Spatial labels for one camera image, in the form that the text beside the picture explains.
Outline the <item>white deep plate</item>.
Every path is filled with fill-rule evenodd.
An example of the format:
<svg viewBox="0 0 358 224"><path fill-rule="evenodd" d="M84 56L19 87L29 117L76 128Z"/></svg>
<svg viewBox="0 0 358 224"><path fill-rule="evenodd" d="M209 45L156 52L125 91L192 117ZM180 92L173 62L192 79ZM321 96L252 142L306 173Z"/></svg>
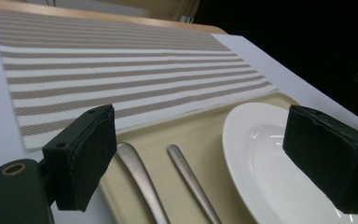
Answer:
<svg viewBox="0 0 358 224"><path fill-rule="evenodd" d="M294 165L282 149L288 111L245 103L223 128L227 167L241 199L258 224L358 224Z"/></svg>

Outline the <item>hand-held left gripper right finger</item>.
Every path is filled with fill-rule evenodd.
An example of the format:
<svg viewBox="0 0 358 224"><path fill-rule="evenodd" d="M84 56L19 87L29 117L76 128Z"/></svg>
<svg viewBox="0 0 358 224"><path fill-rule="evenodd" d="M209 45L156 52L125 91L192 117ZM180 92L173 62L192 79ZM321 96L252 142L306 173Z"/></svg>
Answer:
<svg viewBox="0 0 358 224"><path fill-rule="evenodd" d="M358 214L357 130L316 109L291 105L282 148L338 210Z"/></svg>

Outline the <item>striped woven placemat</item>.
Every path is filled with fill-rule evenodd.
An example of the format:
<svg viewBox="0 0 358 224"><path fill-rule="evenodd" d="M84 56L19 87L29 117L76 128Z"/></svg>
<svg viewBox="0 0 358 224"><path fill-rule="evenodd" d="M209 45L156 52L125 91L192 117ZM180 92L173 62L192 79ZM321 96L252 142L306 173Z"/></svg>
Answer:
<svg viewBox="0 0 358 224"><path fill-rule="evenodd" d="M0 10L0 58L28 149L99 105L123 130L276 89L206 32L136 23Z"/></svg>

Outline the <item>wooden table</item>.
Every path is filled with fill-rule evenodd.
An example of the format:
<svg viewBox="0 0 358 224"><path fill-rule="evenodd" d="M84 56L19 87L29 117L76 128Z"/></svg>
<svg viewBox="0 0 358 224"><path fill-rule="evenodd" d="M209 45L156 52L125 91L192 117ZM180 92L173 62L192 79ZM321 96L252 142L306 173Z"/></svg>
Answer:
<svg viewBox="0 0 358 224"><path fill-rule="evenodd" d="M99 21L125 21L125 22L140 23L144 25L152 25L158 27L199 30L210 34L220 34L220 35L227 34L227 32L225 32L223 29L212 25L182 23L179 21L163 21L163 20L156 20L156 19L139 18L133 16L124 16L118 14L108 14L108 13L100 13L100 12L93 12L87 10L61 8L61 7L48 7L48 6L40 6L40 5L20 3L20 2L12 2L7 0L0 0L0 9L19 11L25 13L34 13L38 15L58 16L58 17L65 17L65 18L91 19L91 20L99 20Z"/></svg>

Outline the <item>steel fork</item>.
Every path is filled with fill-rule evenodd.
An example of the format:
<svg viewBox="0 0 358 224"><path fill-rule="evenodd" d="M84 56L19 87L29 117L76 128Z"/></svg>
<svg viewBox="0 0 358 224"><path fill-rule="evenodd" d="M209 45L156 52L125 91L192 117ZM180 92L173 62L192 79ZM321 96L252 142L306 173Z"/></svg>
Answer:
<svg viewBox="0 0 358 224"><path fill-rule="evenodd" d="M193 195L194 199L198 203L204 215L207 217L208 221L211 224L222 224L219 216L215 212L211 202L209 201L199 180L193 173L179 146L168 145L167 151L176 167L176 170L179 172L180 176L186 183L187 188Z"/></svg>

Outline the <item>steel table knife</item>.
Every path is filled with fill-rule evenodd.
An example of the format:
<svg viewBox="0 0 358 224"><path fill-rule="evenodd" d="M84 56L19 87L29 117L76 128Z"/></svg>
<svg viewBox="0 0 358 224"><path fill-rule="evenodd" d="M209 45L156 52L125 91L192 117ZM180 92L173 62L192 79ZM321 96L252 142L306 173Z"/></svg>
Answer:
<svg viewBox="0 0 358 224"><path fill-rule="evenodd" d="M136 149L129 143L117 145L117 156L140 192L146 209L155 224L171 224L153 181Z"/></svg>

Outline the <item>beige plastic tray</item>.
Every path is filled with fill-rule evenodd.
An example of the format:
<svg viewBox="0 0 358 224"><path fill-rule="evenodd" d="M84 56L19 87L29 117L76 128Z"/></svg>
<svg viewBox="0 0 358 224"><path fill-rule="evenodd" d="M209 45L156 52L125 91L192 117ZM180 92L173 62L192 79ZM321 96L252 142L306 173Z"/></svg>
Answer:
<svg viewBox="0 0 358 224"><path fill-rule="evenodd" d="M222 132L227 114L236 106L224 105L117 134L119 142L135 147L171 224L207 224L208 218L176 170L167 150L170 144L179 146L223 224L281 224L269 211L252 212L230 176ZM100 187L117 224L154 223L118 157L112 159Z"/></svg>

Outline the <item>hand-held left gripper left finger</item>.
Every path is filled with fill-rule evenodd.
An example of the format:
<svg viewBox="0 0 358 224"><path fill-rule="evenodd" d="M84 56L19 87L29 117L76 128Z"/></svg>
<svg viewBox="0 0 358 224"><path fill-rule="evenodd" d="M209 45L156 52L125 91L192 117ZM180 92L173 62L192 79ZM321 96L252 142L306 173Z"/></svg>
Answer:
<svg viewBox="0 0 358 224"><path fill-rule="evenodd" d="M94 107L42 147L49 197L61 210L85 211L117 151L115 109Z"/></svg>

